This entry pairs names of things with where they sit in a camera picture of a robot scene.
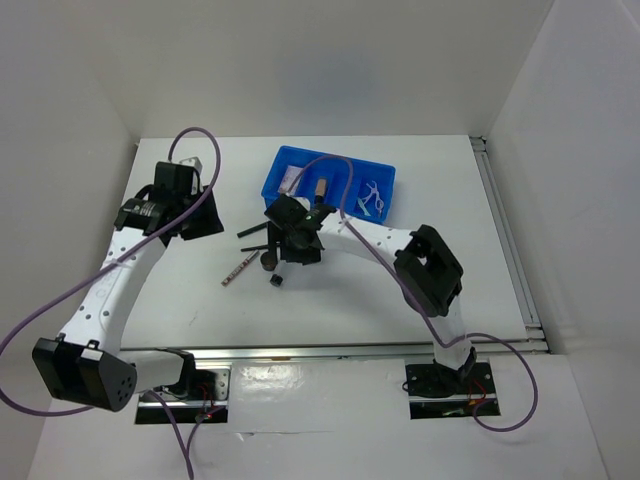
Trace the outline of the beige foundation bottle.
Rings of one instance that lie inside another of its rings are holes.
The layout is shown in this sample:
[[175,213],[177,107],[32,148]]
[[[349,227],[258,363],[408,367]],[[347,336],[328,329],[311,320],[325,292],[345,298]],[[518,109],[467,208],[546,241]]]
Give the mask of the beige foundation bottle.
[[328,190],[328,179],[320,177],[314,189],[314,204],[323,204]]

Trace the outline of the clear bottle black cap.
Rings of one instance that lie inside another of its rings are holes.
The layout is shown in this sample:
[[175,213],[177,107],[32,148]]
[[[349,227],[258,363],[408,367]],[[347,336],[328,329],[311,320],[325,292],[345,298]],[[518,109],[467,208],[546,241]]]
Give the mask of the clear bottle black cap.
[[283,277],[279,274],[273,274],[270,278],[270,284],[274,287],[280,287],[283,283]]

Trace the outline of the clear blush palette case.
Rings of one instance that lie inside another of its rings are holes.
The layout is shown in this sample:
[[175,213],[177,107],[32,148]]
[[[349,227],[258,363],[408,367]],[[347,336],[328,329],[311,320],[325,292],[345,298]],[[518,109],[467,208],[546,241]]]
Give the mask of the clear blush palette case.
[[278,187],[279,194],[295,194],[301,179],[303,168],[288,165]]

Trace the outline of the mint green spatula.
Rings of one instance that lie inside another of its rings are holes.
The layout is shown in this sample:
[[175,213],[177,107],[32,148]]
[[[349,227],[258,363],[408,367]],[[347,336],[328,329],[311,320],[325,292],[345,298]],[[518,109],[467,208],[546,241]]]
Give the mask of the mint green spatula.
[[368,198],[358,198],[357,205],[362,211],[362,214],[366,217],[370,217],[374,208],[372,207],[373,203]]

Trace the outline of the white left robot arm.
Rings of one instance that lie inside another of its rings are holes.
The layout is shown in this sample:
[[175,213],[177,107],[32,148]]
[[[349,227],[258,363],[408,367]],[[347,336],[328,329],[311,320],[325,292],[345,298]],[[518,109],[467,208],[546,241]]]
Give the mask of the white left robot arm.
[[193,355],[174,348],[121,350],[122,337],[148,275],[174,237],[221,233],[215,199],[202,185],[196,157],[160,161],[154,181],[118,210],[106,274],[53,339],[41,338],[32,358],[51,396],[113,412],[139,392],[162,388],[176,399],[196,390]]

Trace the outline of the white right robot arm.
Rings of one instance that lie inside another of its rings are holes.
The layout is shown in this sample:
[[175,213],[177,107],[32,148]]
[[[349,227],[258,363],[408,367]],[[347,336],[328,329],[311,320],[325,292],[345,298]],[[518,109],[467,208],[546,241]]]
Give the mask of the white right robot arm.
[[394,229],[286,194],[267,207],[265,216],[269,254],[276,262],[310,265],[330,251],[379,262],[434,338],[440,387],[457,392],[469,383],[476,351],[461,314],[464,270],[435,228]]

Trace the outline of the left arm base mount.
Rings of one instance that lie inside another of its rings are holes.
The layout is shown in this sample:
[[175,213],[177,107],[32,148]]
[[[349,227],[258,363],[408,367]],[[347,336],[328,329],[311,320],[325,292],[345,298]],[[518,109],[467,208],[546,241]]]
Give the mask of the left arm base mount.
[[[156,392],[169,407],[178,425],[228,422],[228,400],[231,382],[230,365],[197,367],[186,389],[156,387]],[[169,424],[161,403],[150,394],[139,397],[135,423],[137,425]]]

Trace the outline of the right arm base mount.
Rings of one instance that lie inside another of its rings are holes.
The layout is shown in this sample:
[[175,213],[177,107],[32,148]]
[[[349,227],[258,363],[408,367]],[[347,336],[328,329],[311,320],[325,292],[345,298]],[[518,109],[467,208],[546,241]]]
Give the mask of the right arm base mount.
[[434,363],[406,365],[405,373],[401,388],[412,420],[472,417],[475,408],[479,417],[501,414],[488,362],[477,363],[461,384],[446,384]]

